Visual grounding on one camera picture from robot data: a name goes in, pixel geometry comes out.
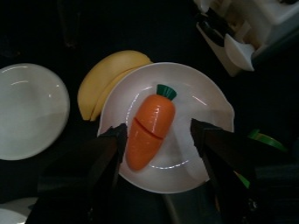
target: white object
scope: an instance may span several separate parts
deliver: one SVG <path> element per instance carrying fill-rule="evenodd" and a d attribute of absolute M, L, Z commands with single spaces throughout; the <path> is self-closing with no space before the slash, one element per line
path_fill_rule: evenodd
<path fill-rule="evenodd" d="M 37 198 L 24 198 L 0 204 L 0 224 L 24 224 Z"/>
<path fill-rule="evenodd" d="M 58 137 L 69 116 L 69 95 L 58 76 L 34 64 L 0 70 L 0 158 L 32 157 Z"/>
<path fill-rule="evenodd" d="M 176 63 L 153 63 L 136 69 L 115 86 L 100 117 L 99 134 L 120 123 L 129 131 L 139 106 L 155 94 L 156 84 L 176 91 L 176 114 L 163 146 L 141 171 L 131 171 L 124 157 L 120 175 L 135 186 L 153 193 L 180 193 L 209 178 L 193 146 L 192 118 L 233 130 L 233 109 L 216 84 L 196 69 Z"/>
<path fill-rule="evenodd" d="M 193 0 L 193 2 L 199 7 L 200 12 L 207 12 L 209 10 L 212 0 Z"/>
<path fill-rule="evenodd" d="M 245 71 L 255 71 L 251 62 L 251 56 L 255 47 L 251 44 L 239 43 L 228 34 L 224 38 L 224 49 L 231 62 Z"/>

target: toy banana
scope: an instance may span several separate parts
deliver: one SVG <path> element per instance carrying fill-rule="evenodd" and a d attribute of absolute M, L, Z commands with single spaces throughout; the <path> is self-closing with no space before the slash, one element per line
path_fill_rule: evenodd
<path fill-rule="evenodd" d="M 78 112 L 82 120 L 88 121 L 91 120 L 91 117 L 93 121 L 96 120 L 95 117 L 97 117 L 103 107 L 99 106 L 97 103 L 101 104 L 103 99 L 105 101 L 108 93 L 115 86 L 109 85 L 108 87 L 109 82 L 113 81 L 113 79 L 125 71 L 131 71 L 149 63 L 152 62 L 143 53 L 124 50 L 109 54 L 91 68 L 82 82 L 80 83 L 77 95 Z"/>

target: green carrot top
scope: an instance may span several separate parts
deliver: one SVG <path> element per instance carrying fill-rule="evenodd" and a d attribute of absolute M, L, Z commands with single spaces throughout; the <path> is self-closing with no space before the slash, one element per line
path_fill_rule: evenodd
<path fill-rule="evenodd" d="M 164 96 L 169 101 L 175 98 L 176 92 L 172 88 L 167 87 L 163 84 L 156 86 L 156 94 Z"/>

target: orange carrot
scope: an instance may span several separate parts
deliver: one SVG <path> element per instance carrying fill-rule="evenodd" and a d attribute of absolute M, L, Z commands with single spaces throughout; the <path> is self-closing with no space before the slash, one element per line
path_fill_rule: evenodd
<path fill-rule="evenodd" d="M 161 147 L 173 122 L 175 96 L 176 93 L 169 87 L 157 85 L 156 94 L 144 99 L 135 114 L 125 152 L 128 167 L 135 171 L 147 166 Z"/>

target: white plate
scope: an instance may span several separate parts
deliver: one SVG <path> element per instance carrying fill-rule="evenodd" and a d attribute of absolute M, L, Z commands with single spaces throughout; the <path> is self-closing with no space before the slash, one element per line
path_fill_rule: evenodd
<path fill-rule="evenodd" d="M 28 158 L 52 144 L 69 116 L 69 95 L 58 76 L 34 64 L 0 70 L 0 158 Z"/>
<path fill-rule="evenodd" d="M 211 79 L 193 68 L 176 63 L 155 63 L 135 70 L 116 85 L 103 108 L 99 134 L 125 123 L 129 131 L 136 110 L 156 84 L 176 91 L 176 114 L 161 149 L 148 166 L 131 171 L 124 157 L 120 175 L 135 186 L 153 193 L 180 193 L 209 178 L 193 146 L 191 119 L 233 130 L 233 109 Z"/>
<path fill-rule="evenodd" d="M 37 198 L 24 198 L 0 204 L 0 224 L 24 224 Z"/>

